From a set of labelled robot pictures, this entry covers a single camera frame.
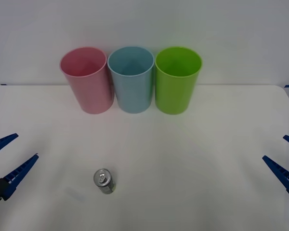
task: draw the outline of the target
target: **white wall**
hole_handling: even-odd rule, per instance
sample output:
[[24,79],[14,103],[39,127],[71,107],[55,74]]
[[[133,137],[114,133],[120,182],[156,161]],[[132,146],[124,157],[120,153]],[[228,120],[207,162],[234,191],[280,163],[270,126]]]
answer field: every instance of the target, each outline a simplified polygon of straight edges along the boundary
[[0,84],[65,84],[64,53],[183,45],[199,84],[289,84],[289,0],[0,0]]

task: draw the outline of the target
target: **can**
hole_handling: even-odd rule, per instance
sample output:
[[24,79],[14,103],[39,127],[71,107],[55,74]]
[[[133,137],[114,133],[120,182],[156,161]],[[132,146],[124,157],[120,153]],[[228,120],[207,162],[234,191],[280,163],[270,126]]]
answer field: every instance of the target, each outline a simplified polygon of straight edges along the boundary
[[99,187],[104,194],[111,194],[116,188],[111,173],[105,168],[97,170],[93,179],[96,186]]

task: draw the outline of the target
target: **cup rim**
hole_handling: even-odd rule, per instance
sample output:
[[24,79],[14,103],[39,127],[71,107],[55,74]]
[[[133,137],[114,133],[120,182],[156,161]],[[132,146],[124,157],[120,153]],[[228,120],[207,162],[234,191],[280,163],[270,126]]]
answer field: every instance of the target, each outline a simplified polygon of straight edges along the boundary
[[[152,64],[151,64],[150,68],[148,68],[146,71],[144,71],[144,72],[142,72],[142,73],[140,73],[140,74],[133,75],[133,76],[126,76],[126,75],[123,75],[123,74],[120,74],[120,73],[114,71],[114,70],[110,67],[110,65],[109,65],[109,59],[110,59],[110,57],[111,57],[115,52],[117,52],[117,51],[119,51],[119,50],[121,50],[121,49],[123,49],[123,48],[128,48],[128,47],[137,47],[137,48],[141,48],[141,49],[144,49],[145,51],[149,52],[149,53],[152,55],[152,58],[153,58],[153,62],[152,62]],[[116,74],[119,75],[119,76],[124,76],[124,77],[136,77],[136,76],[143,75],[143,74],[149,72],[149,71],[152,69],[152,67],[154,66],[154,63],[155,63],[155,58],[154,58],[153,53],[152,53],[151,51],[149,51],[147,48],[141,47],[141,46],[125,46],[125,47],[118,48],[118,49],[116,49],[115,51],[113,51],[113,52],[108,56],[108,59],[107,59],[107,66],[108,66],[109,70],[111,70],[112,72],[116,73]]]
[[[103,64],[103,66],[102,66],[100,69],[98,69],[96,72],[93,72],[93,73],[91,73],[91,74],[89,74],[89,75],[86,75],[86,76],[72,76],[72,75],[67,74],[67,73],[66,73],[65,71],[63,71],[62,68],[61,68],[62,60],[63,60],[68,54],[70,54],[71,52],[76,51],[76,50],[78,50],[78,49],[82,49],[82,48],[93,48],[93,49],[95,49],[95,50],[100,51],[100,52],[104,55],[104,57],[105,57],[105,62],[104,62],[104,64]],[[106,53],[105,53],[103,50],[101,50],[101,49],[99,49],[99,48],[97,48],[97,47],[87,46],[87,47],[78,47],[78,48],[72,49],[71,51],[69,51],[68,53],[66,53],[65,55],[63,55],[63,57],[62,57],[61,60],[60,60],[59,66],[60,66],[60,70],[61,70],[65,75],[67,75],[67,76],[69,76],[69,77],[85,78],[85,77],[90,77],[90,76],[92,76],[92,75],[94,75],[94,74],[96,74],[96,73],[99,73],[99,72],[106,66],[106,63],[107,63],[107,55],[106,55]]]
[[[199,68],[195,73],[192,73],[191,75],[188,75],[188,76],[172,76],[172,75],[169,75],[169,74],[167,74],[166,72],[162,71],[162,70],[159,68],[158,64],[157,64],[158,55],[161,54],[163,51],[168,50],[168,49],[171,49],[171,48],[182,48],[182,49],[189,50],[189,51],[192,51],[193,53],[195,53],[195,54],[199,57],[199,59],[200,59],[200,68]],[[155,66],[156,66],[156,68],[157,68],[160,72],[162,72],[163,74],[165,74],[165,75],[167,75],[167,76],[174,77],[174,78],[188,78],[188,77],[191,77],[191,76],[193,76],[194,74],[198,73],[198,72],[201,70],[201,68],[202,68],[202,58],[201,58],[201,56],[200,56],[196,51],[194,51],[194,50],[192,50],[192,49],[190,49],[190,48],[182,47],[182,46],[172,46],[172,47],[167,47],[167,48],[165,48],[165,49],[162,49],[162,50],[156,55]]]

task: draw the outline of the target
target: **pink cup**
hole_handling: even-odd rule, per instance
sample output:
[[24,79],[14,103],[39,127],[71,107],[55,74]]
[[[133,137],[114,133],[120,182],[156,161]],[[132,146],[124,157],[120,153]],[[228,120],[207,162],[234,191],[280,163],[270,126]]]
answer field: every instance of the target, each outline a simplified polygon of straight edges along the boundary
[[60,61],[61,71],[87,113],[105,112],[114,101],[106,63],[106,54],[94,47],[72,50]]

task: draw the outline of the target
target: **green cup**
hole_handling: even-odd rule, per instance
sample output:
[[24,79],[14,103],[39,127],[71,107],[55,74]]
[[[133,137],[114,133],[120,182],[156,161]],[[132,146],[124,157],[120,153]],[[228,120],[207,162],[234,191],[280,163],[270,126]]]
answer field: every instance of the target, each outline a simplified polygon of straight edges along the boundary
[[185,47],[169,47],[156,57],[155,102],[167,114],[184,112],[202,65],[200,56]]

